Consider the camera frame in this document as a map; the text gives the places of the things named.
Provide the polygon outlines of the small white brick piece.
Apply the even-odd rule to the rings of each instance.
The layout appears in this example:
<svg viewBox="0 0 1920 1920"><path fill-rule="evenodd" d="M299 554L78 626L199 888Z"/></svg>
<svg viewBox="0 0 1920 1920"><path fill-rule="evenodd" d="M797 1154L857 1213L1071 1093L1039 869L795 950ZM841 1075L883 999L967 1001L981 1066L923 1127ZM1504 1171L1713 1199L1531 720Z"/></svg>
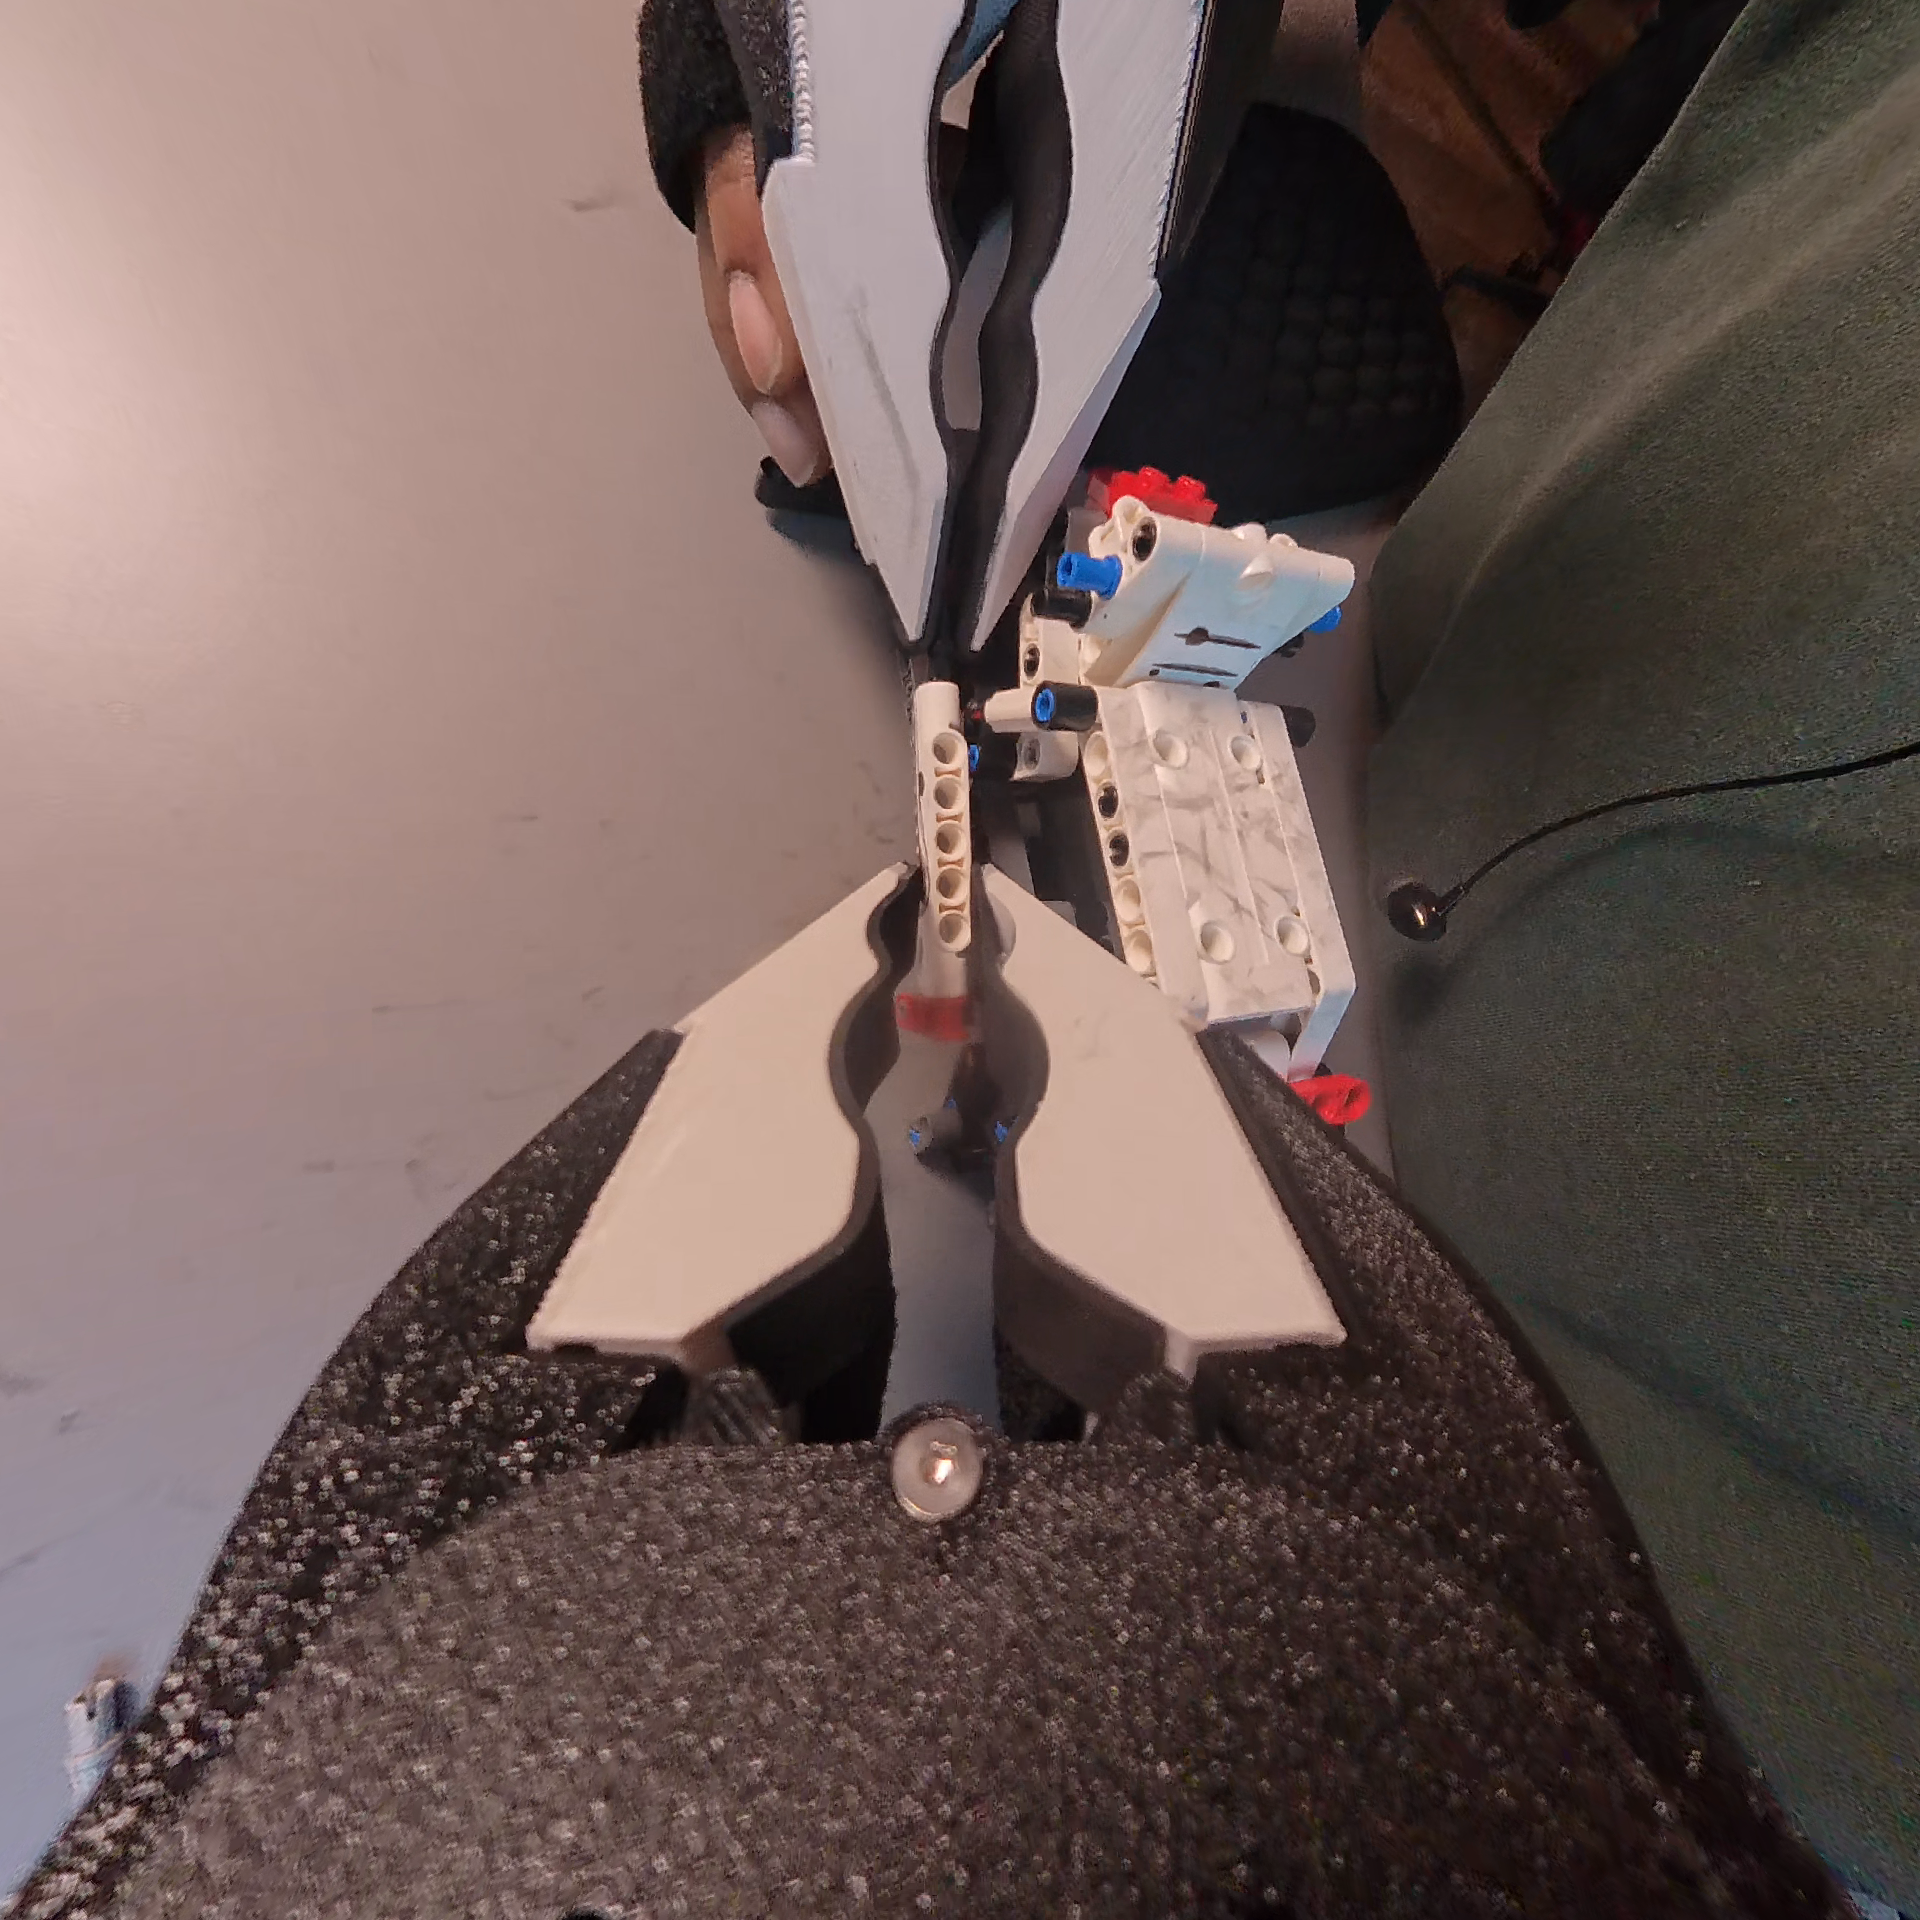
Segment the small white brick piece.
<svg viewBox="0 0 1920 1920"><path fill-rule="evenodd" d="M96 1795L139 1715L139 1693L121 1671L93 1674L64 1703L64 1770L73 1811Z"/></svg>

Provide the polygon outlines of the person's torso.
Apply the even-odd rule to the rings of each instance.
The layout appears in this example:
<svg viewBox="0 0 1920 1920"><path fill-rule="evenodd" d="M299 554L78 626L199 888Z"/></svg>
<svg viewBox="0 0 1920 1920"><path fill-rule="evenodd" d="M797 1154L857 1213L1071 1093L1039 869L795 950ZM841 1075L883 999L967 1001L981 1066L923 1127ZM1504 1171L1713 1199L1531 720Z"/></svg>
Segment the person's torso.
<svg viewBox="0 0 1920 1920"><path fill-rule="evenodd" d="M1375 885L1918 727L1918 7L1751 6L1384 542ZM1830 1865L1916 1914L1916 759L1379 947L1407 1201L1560 1378Z"/></svg>

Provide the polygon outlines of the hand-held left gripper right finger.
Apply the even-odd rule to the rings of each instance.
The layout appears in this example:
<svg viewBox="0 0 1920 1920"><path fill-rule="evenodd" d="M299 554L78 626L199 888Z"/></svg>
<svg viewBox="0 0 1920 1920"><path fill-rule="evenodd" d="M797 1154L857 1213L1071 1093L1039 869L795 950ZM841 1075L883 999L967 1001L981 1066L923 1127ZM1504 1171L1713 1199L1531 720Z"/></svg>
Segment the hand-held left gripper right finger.
<svg viewBox="0 0 1920 1920"><path fill-rule="evenodd" d="M1192 1032L1161 990L997 872L998 977L1039 1030L1013 1143L1037 1250L1137 1310L1169 1358L1334 1347L1336 1313Z"/></svg>

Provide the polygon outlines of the white holed beam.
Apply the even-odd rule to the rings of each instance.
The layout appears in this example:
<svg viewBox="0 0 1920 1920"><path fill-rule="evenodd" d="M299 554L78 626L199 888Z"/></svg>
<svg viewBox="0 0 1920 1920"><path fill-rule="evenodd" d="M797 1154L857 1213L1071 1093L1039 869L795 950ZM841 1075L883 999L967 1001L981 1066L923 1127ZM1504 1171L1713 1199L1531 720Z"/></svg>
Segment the white holed beam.
<svg viewBox="0 0 1920 1920"><path fill-rule="evenodd" d="M896 997L902 1034L968 1038L972 816L968 744L957 686L915 688L915 767L923 909L916 961Z"/></svg>

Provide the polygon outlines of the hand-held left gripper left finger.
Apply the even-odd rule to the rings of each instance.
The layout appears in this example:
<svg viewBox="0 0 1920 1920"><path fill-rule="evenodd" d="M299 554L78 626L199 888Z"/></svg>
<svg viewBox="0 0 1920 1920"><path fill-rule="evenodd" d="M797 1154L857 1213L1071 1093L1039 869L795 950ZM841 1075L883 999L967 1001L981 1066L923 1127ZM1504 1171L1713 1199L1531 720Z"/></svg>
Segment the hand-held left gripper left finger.
<svg viewBox="0 0 1920 1920"><path fill-rule="evenodd" d="M871 1171L831 1045L880 983L886 867L673 1026L633 1134L531 1320L532 1352L731 1366L728 1333L857 1223Z"/></svg>

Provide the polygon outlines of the person's right hand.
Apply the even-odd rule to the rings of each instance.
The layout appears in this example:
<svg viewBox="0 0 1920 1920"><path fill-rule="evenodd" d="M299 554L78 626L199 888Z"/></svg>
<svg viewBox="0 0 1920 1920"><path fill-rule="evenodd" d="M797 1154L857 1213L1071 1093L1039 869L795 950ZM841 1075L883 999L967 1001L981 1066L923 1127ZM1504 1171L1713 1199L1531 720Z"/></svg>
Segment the person's right hand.
<svg viewBox="0 0 1920 1920"><path fill-rule="evenodd" d="M695 229L704 312L734 393L783 479L813 486L831 455L752 178L708 181Z"/></svg>

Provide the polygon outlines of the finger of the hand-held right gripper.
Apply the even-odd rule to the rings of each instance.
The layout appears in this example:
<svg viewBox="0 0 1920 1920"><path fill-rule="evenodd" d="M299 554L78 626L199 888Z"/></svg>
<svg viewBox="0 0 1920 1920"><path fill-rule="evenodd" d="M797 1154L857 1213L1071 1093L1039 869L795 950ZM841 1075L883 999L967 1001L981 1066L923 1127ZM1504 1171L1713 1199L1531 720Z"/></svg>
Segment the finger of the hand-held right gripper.
<svg viewBox="0 0 1920 1920"><path fill-rule="evenodd" d="M764 226L854 544L923 643L948 450L936 345L952 294L933 183L963 3L788 6L791 152Z"/></svg>
<svg viewBox="0 0 1920 1920"><path fill-rule="evenodd" d="M1161 302L1161 238L1207 7L1022 6L997 71L1009 254L981 326L963 635L1017 593Z"/></svg>

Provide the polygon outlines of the brick-built truck model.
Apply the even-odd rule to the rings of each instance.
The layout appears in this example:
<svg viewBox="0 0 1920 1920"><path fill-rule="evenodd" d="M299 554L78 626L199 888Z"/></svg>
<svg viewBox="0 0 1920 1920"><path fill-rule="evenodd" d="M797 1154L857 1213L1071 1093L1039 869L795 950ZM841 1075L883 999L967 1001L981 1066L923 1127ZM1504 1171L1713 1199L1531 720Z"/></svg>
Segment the brick-built truck model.
<svg viewBox="0 0 1920 1920"><path fill-rule="evenodd" d="M1243 686L1336 626L1352 565L1216 525L1200 481L1150 466L1093 471L1088 512L981 727L1017 783L1083 786L1094 938L1188 1026L1237 1032L1320 1121L1352 1122L1369 1088L1324 1067L1356 974L1296 759L1312 718Z"/></svg>

